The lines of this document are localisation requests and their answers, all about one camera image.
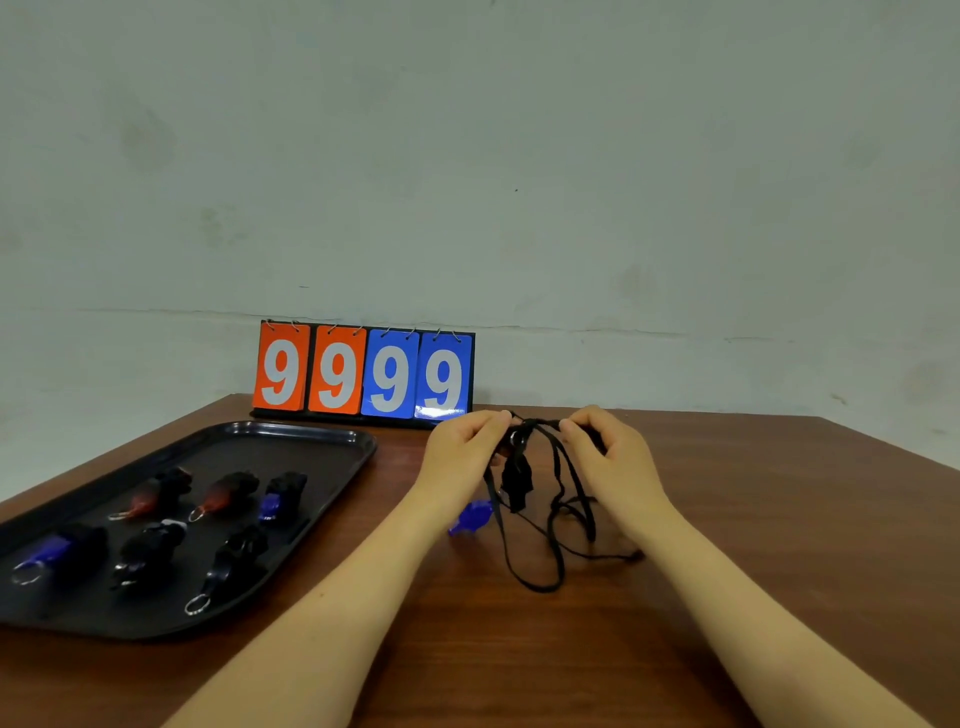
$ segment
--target orange number card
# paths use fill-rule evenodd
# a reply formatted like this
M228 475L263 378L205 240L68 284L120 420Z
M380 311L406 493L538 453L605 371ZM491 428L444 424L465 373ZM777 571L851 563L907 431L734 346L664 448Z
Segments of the orange number card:
M256 360L253 406L263 409L303 409L306 362L310 353L307 324L260 324L260 354Z
M366 353L365 328L317 327L308 409L341 415L359 412Z

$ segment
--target person's right arm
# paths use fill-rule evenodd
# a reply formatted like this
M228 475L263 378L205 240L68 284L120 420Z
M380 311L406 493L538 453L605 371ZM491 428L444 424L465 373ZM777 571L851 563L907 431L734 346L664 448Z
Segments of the person's right arm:
M603 436L602 455L576 425ZM663 571L766 728L927 726L765 593L690 525L660 485L643 437L599 407L561 423L578 472Z

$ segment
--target black lanyard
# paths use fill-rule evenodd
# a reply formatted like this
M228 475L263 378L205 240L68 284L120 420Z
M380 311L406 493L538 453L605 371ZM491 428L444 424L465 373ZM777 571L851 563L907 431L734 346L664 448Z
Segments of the black lanyard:
M577 475L576 469L573 467L573 463L570 461L570 456L566 453L564 444L556 435L545 429L546 427L559 430L560 422L558 420L541 420L538 418L524 420L520 425L511 426L510 429L507 430L507 434L503 440L501 440L497 451L506 457L502 480L503 487L501 490L507 494L509 501L504 501L497 491L493 483L493 473L490 468L487 468L483 476L484 482L487 484L487 493L490 496L491 505L493 506L493 518L496 520L496 525L500 529L500 538L503 541L503 557L506 559L507 569L510 570L510 573L513 574L516 580L523 586L539 594L556 592L563 585L564 578L566 577L564 551L583 559L589 559L590 561L619 559L621 561L632 562L639 561L643 558L643 552L639 549L630 554L590 554L576 551L569 546L561 544L560 541L557 540L557 536L554 533L554 521L561 513L567 513L573 516L584 528L587 534L587 540L590 543L596 541L596 521L593 518L593 510L590 507L590 504L595 502L596 498L588 496L584 492L584 486L580 481L580 477ZM530 464L527 462L524 451L526 451L527 442L535 431L545 436L550 443L550 447L553 449L553 475L557 479L557 484L560 486L560 490L550 501L550 513L546 519L545 529L520 513L520 511L526 507L526 494L533 490L533 472ZM573 488L576 491L575 495L567 499L564 499L566 488L562 478L563 462L561 461L561 455L570 470L570 479L573 481ZM582 511L577 508L578 503L583 508ZM534 584L514 571L514 567L510 563L510 552L507 548L507 533L503 527L503 514L500 511L500 506L505 506L511 513L516 513L546 537L547 545L550 546L550 551L553 553L554 560L557 562L557 580L552 584Z

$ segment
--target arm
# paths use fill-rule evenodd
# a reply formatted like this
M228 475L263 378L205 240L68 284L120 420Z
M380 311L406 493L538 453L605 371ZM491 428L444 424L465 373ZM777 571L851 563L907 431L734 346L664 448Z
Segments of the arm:
M510 423L438 425L417 482L339 567L217 672L166 728L346 726L420 561L456 520Z
M607 455L571 421L598 430ZM636 430L588 407L564 421L562 431L578 471L669 579L766 728L928 725L783 609L680 515Z

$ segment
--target wooden table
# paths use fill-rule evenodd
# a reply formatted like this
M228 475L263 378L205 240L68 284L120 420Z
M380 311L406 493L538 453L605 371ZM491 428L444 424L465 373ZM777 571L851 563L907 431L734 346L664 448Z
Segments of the wooden table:
M203 426L248 419L249 402L226 397L0 503L0 520ZM620 414L647 436L674 502L764 589L936 725L960 725L960 473L815 418ZM161 724L406 493L426 433L373 432L372 463L271 588L218 629L150 644L0 629L0 724ZM531 449L539 520L554 488L548 454ZM508 523L517 570L547 580L542 537ZM599 549L629 547L602 512L598 525ZM562 538L582 543L572 530ZM756 725L654 566L578 562L557 594L536 595L507 573L494 528L441 539L355 723Z

